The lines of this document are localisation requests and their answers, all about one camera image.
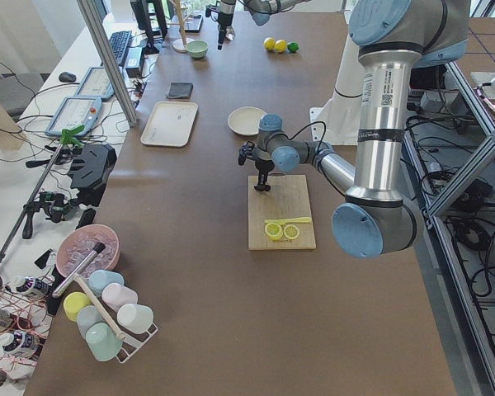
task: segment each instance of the office chair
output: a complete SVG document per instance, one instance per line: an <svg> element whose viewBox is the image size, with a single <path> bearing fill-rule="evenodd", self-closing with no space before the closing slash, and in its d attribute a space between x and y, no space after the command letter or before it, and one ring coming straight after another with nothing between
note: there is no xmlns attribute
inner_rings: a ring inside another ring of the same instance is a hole
<svg viewBox="0 0 495 396"><path fill-rule="evenodd" d="M17 74L16 77L3 77L0 74L0 104L13 120L17 120L43 83L44 80L37 73Z"/></svg>

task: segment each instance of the green bowl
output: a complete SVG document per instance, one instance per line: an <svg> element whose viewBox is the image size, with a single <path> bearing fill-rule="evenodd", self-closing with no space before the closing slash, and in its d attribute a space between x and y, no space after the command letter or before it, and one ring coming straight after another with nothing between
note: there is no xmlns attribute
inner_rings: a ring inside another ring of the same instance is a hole
<svg viewBox="0 0 495 396"><path fill-rule="evenodd" d="M207 54L208 48L209 46L203 40L193 40L186 46L187 52L194 59L203 58Z"/></svg>

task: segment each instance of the yellow cup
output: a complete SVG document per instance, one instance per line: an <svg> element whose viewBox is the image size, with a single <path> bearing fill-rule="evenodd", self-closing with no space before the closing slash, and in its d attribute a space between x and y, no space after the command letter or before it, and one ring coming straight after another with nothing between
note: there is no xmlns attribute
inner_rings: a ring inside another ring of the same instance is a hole
<svg viewBox="0 0 495 396"><path fill-rule="evenodd" d="M77 322L77 314L81 309L90 305L90 299L80 291L74 291L64 299L64 312L69 320Z"/></svg>

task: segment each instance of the black box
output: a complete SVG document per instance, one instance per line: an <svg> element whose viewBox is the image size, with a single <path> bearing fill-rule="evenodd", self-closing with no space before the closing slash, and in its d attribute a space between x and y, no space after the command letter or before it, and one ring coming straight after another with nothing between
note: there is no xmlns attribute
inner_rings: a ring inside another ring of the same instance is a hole
<svg viewBox="0 0 495 396"><path fill-rule="evenodd" d="M129 53L126 55L125 70L129 78L141 77L145 57L141 47L129 48Z"/></svg>

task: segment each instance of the white desk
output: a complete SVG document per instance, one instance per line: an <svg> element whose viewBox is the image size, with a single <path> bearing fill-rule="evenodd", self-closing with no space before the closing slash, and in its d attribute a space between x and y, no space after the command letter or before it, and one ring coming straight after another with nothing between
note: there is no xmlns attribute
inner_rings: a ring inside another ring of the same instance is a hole
<svg viewBox="0 0 495 396"><path fill-rule="evenodd" d="M134 30L134 25L111 24L110 18L108 18L108 21L109 22L106 23L106 32L108 36L110 36L112 31ZM88 68L90 66L98 66L100 62L92 38L85 28L59 64L55 67L41 90L62 84L58 77L63 71L72 72L77 76L77 81L80 82ZM145 64L144 67L145 75L151 68L152 63L155 63L155 57L148 58L148 63ZM77 85L68 85L41 93L32 101L23 116L38 114L53 115L57 111L63 98L72 96L76 92L77 87ZM129 126L121 112L119 103L115 101L115 99L103 105L97 123L108 115L113 116L107 118L103 122L104 131L102 135L106 137L106 142L111 144L119 154L120 145L125 139L126 131ZM28 132L26 135L34 146L42 148L45 144L49 144L52 141L52 139L49 139L42 133L49 122L50 118L38 117L21 121L20 125L24 128L26 127L29 131L40 131L40 133L37 134ZM102 129L97 128L91 135L100 135L101 132ZM33 150L37 153L35 159L47 159L50 157L50 153L48 152L38 153L40 150L37 147L33 147ZM43 167L33 169L27 169L25 167L25 161L27 159L33 159L32 156L33 151L28 143L25 143L20 150L15 152L0 150L1 159L12 161L0 161L0 249L20 215L22 206L27 202L41 173L44 171ZM68 164L54 166L52 169L65 174L68 170L68 166ZM68 176L52 172L46 178L42 188L46 191L63 192L67 196L68 193L63 189L69 190L70 182L71 179ZM40 270L35 266L34 261L48 249L52 248L56 251L59 248L60 243L75 230L81 213L82 211L77 209L74 211L72 217L70 217L72 213L66 216L67 221L58 224L45 220L45 215L42 211L35 214L33 218L33 238L28 240L21 238L22 225L6 251L6 257L0 266L0 274L4 280L4 284L11 281L14 276L17 275L42 277L49 274L52 267L48 266L44 270ZM42 309L37 316L43 317L44 310ZM47 331L49 325L50 318L46 318L44 325L40 326L38 330L41 332ZM5 370L10 369L10 362L7 359L3 359L0 361L0 366L5 367ZM17 365L16 370L10 374L12 377L19 377L25 373L29 374L32 370L33 367L31 366L20 367ZM23 389L15 389L10 384L5 384L0 388L0 396L11 396L22 393Z"/></svg>

